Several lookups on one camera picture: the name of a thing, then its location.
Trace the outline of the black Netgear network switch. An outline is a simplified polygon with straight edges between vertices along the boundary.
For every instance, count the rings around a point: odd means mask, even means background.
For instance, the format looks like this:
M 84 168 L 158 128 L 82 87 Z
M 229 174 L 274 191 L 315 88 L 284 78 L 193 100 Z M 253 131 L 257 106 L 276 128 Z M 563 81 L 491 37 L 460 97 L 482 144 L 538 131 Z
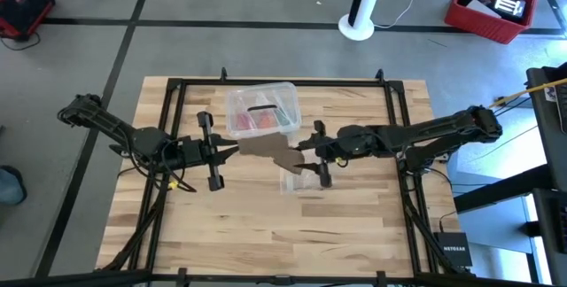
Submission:
M 472 266 L 469 242 L 465 233 L 435 232 L 434 236 L 438 240 L 443 253 L 455 266 L 465 268 Z

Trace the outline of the red and black case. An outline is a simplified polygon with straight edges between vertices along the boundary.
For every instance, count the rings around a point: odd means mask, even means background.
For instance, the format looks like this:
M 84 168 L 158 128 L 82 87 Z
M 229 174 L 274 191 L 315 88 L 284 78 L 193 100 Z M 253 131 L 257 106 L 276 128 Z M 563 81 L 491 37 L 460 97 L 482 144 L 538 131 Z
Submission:
M 28 40 L 55 4 L 55 0 L 0 0 L 0 38 Z

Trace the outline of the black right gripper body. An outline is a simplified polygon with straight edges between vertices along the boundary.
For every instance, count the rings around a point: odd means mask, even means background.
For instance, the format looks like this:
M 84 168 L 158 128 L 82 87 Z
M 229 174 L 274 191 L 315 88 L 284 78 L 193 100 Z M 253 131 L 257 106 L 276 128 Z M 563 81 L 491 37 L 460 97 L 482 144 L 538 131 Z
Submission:
M 332 186 L 332 177 L 329 171 L 329 163 L 335 163 L 341 168 L 348 166 L 352 155 L 345 148 L 346 143 L 342 138 L 331 138 L 326 134 L 326 126 L 321 120 L 314 122 L 315 127 L 315 156 L 320 160 L 316 165 L 316 173 L 319 175 L 320 184 L 323 188 Z

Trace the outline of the black office desk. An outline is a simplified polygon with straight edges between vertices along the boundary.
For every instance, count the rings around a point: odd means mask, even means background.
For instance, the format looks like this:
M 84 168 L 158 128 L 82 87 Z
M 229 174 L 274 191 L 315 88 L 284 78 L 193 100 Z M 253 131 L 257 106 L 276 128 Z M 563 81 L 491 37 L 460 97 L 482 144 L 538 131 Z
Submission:
M 547 162 L 462 194 L 455 204 L 466 213 L 532 194 L 538 215 L 532 232 L 542 237 L 552 283 L 567 287 L 567 112 L 541 91 L 530 96 Z

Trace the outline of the black and white device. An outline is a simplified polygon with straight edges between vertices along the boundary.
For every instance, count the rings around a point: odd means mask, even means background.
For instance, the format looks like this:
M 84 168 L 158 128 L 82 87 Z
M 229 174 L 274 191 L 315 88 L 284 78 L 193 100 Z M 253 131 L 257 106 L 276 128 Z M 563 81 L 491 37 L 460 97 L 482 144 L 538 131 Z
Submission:
M 519 23 L 524 18 L 525 0 L 494 0 L 491 9 L 503 19 Z

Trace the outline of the red plastic crate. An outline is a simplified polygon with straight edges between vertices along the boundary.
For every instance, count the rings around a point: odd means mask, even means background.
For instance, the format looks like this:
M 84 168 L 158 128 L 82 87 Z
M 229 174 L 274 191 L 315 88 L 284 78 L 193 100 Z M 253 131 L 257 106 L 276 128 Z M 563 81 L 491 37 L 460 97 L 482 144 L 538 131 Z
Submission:
M 517 23 L 503 19 L 494 12 L 491 9 L 494 0 L 488 5 L 473 1 L 467 6 L 462 5 L 462 0 L 451 0 L 445 23 L 497 43 L 508 44 L 532 25 L 537 0 L 525 1 L 524 18 Z

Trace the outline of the black metal rail frame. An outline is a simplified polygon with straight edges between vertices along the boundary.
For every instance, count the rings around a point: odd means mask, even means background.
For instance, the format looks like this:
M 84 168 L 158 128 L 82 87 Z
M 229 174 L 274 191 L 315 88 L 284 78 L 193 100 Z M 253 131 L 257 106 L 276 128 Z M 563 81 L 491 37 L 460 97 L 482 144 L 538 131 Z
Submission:
M 197 114 L 213 115 L 225 139 L 230 89 L 273 78 L 148 77 L 132 123 L 173 137 L 203 137 Z M 335 138 L 348 125 L 408 126 L 434 120 L 423 81 L 294 79 L 302 124 L 292 148 L 321 120 Z M 207 166 L 173 177 L 147 170 L 119 179 L 103 247 L 106 265 L 88 274 L 41 275 L 0 287 L 127 287 L 171 281 L 409 284 L 426 287 L 552 287 L 478 278 L 455 266 L 431 233 L 454 204 L 449 185 L 409 175 L 395 158 L 367 157 L 345 168 L 329 163 L 332 186 L 298 195 L 279 191 L 271 158 L 233 154 L 219 166 L 224 188 L 210 191 Z

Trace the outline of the white tower stand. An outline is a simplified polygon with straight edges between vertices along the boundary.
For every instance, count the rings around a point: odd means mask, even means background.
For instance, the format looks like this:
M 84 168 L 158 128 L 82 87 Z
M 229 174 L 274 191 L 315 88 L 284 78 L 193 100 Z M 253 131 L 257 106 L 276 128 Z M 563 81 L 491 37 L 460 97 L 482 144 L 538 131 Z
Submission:
M 338 22 L 339 32 L 352 41 L 369 39 L 375 31 L 371 15 L 376 2 L 377 0 L 353 0 L 349 13 Z

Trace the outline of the person's leg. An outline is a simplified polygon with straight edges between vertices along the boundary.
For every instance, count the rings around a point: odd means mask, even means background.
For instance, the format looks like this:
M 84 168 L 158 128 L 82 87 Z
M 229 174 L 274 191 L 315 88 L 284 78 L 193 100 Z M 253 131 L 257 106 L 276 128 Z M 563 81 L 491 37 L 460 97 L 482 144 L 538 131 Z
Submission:
M 0 169 L 0 203 L 17 205 L 23 198 L 19 179 L 10 172 Z

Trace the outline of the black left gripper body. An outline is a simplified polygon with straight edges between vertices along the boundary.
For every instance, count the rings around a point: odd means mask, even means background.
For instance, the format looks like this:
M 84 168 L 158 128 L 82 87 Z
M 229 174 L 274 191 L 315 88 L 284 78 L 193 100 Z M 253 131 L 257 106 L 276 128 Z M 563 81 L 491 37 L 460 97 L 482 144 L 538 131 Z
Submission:
M 210 176 L 207 178 L 210 191 L 223 188 L 223 177 L 219 172 L 220 159 L 218 147 L 221 136 L 213 132 L 213 115 L 209 112 L 197 114 L 198 126 L 202 128 L 202 139 L 183 138 L 182 154 L 185 167 L 208 166 Z

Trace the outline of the clear plastic zip bag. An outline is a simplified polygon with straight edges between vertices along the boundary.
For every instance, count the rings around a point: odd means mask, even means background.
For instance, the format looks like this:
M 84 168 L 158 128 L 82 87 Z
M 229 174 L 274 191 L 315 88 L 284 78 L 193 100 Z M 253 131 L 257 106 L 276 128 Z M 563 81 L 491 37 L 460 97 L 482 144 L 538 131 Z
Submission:
M 319 163 L 320 172 L 302 169 L 297 175 L 285 169 L 280 170 L 279 190 L 281 194 L 296 194 L 300 192 L 326 190 L 332 186 L 329 166 Z

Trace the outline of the brown elastic bandage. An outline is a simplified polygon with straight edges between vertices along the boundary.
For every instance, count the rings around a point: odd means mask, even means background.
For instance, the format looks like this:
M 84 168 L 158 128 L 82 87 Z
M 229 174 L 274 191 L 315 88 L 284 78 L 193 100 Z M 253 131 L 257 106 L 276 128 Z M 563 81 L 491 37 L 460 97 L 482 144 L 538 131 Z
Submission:
M 288 137 L 281 133 L 243 138 L 237 141 L 239 153 L 271 158 L 273 163 L 295 175 L 301 175 L 305 156 L 289 145 Z

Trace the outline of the clear plastic storage container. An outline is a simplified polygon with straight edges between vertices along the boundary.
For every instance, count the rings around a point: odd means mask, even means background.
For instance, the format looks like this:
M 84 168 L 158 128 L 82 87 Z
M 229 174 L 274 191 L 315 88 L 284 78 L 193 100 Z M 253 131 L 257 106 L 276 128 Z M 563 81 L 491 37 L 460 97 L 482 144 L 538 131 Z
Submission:
M 230 89 L 225 95 L 226 105 L 226 129 L 229 135 L 236 139 L 264 136 L 273 133 L 290 134 L 299 130 L 302 124 L 302 115 L 299 106 L 298 91 L 295 85 L 288 81 L 248 85 L 242 88 Z M 237 131 L 236 115 L 247 112 L 247 108 L 256 105 L 277 105 L 284 110 L 292 124 L 281 126 L 278 122 L 277 128 L 258 129 L 257 121 L 261 116 L 274 116 L 275 109 L 248 112 L 253 117 L 256 125 L 255 130 Z

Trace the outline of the black keyboard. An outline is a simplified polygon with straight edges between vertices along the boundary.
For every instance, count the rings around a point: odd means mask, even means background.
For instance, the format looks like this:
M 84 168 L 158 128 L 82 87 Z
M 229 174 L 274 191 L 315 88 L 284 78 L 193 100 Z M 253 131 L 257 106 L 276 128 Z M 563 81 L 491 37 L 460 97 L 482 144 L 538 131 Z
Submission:
M 560 121 L 560 129 L 567 135 L 567 83 L 555 88 L 556 105 Z

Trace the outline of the pink bandage roll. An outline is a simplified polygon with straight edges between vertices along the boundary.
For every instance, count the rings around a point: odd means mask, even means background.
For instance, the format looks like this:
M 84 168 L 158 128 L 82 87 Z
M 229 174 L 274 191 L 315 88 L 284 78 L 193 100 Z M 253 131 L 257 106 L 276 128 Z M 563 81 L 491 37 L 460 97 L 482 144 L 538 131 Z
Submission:
M 248 112 L 240 112 L 236 115 L 236 130 L 237 131 L 247 131 L 255 130 L 256 125 L 254 123 L 253 117 Z

